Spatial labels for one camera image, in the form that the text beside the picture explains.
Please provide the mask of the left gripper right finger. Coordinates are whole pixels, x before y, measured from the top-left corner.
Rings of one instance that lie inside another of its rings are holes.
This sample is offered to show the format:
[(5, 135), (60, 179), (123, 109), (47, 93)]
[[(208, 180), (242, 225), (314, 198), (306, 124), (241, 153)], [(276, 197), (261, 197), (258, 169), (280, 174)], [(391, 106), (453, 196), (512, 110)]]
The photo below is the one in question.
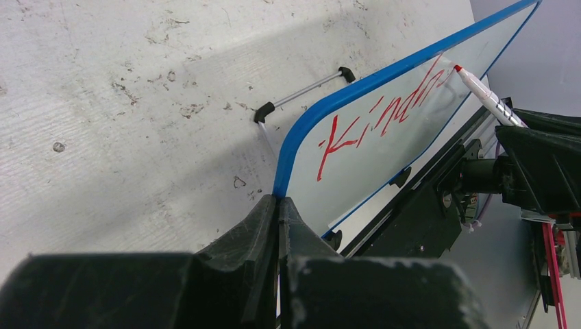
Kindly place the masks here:
[(487, 328), (466, 275), (447, 261), (335, 252), (279, 203), (283, 328)]

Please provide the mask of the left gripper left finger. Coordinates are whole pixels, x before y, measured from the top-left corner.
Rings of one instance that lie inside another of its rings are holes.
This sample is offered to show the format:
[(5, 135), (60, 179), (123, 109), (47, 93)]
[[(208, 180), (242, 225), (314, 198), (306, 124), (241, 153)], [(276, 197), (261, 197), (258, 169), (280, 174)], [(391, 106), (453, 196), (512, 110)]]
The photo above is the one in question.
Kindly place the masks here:
[(274, 328), (276, 203), (197, 253), (29, 256), (1, 287), (1, 327)]

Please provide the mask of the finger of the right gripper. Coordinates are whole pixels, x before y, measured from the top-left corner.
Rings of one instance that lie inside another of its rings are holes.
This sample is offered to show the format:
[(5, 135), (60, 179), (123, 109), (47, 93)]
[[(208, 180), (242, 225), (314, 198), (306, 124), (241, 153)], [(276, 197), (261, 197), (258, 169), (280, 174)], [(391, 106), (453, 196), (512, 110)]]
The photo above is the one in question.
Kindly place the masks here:
[(499, 126), (502, 201), (542, 215), (580, 212), (580, 137)]
[(513, 112), (530, 128), (542, 132), (580, 136), (580, 117), (568, 117), (515, 108)]

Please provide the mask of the red whiteboard marker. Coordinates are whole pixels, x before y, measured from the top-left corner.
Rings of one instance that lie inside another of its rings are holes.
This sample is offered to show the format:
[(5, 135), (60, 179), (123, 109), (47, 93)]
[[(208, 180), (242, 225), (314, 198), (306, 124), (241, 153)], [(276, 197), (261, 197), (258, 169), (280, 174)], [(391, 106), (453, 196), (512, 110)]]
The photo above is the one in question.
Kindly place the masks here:
[(482, 105), (498, 120), (501, 125), (528, 128), (518, 115), (506, 105), (489, 87), (474, 74), (460, 65), (454, 66), (465, 86), (479, 99)]

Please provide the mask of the blue framed whiteboard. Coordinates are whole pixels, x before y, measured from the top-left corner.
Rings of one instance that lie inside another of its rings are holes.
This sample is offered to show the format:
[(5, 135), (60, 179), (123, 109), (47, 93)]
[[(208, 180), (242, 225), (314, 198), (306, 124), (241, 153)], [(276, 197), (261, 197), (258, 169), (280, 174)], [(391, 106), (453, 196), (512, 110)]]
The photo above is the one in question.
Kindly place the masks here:
[(327, 234), (410, 167), (539, 7), (518, 1), (319, 100), (280, 147), (273, 194)]

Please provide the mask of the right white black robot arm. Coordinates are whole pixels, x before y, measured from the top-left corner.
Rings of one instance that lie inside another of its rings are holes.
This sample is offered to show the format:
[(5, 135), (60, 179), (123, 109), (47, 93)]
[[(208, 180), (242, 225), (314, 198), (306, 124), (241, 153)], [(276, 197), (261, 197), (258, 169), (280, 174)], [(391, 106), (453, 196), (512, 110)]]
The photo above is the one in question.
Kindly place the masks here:
[(496, 159), (461, 160), (455, 187), (500, 194), (506, 204), (580, 230), (580, 118), (515, 109), (527, 128), (495, 128)]

